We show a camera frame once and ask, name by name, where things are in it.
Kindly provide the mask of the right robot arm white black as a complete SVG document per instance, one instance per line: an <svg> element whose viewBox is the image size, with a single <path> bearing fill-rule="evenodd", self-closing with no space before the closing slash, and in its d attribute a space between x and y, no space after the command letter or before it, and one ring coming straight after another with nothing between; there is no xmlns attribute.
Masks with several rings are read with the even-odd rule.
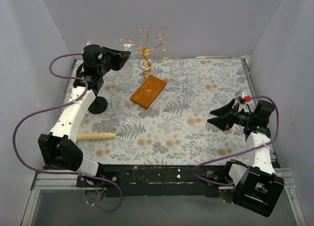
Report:
<svg viewBox="0 0 314 226"><path fill-rule="evenodd" d="M260 100L253 112L246 112L236 99L211 111L208 123L226 131L239 125L243 127L249 153L249 164L231 159L225 164L222 180L235 185L233 202L264 217L271 215L284 188L284 180L277 176L270 156L271 132L269 118L275 105Z"/></svg>

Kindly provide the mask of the ribbed clear wine glass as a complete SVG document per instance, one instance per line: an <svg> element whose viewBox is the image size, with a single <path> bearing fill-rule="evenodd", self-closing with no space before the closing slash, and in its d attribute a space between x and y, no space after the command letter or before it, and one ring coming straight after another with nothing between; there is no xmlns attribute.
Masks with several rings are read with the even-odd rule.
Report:
<svg viewBox="0 0 314 226"><path fill-rule="evenodd" d="M123 68L119 71L119 78L122 82L126 83L132 78L134 65L131 59L128 59Z"/></svg>

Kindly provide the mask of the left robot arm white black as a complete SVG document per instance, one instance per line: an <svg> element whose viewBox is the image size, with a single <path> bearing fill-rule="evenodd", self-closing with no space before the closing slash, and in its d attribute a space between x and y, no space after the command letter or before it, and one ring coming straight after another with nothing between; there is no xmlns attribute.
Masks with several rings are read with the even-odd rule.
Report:
<svg viewBox="0 0 314 226"><path fill-rule="evenodd" d="M80 124L87 112L103 113L107 109L107 100L98 96L104 83L104 75L123 68L130 51L118 51L87 45L83 49L82 64L78 67L73 88L67 105L56 124L48 134L41 134L38 144L46 165L75 171L88 175L92 186L101 186L104 174L98 170L99 164L84 157L76 145Z"/></svg>

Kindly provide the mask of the round clear wine glass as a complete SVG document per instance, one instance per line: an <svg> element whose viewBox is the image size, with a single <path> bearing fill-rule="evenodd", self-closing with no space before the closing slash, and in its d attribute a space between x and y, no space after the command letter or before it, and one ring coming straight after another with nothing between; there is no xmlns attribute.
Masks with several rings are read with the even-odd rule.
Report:
<svg viewBox="0 0 314 226"><path fill-rule="evenodd" d="M131 55L134 54L134 45L131 44L131 43L125 43L121 46L121 48L124 50L124 51L128 51L131 53Z"/></svg>

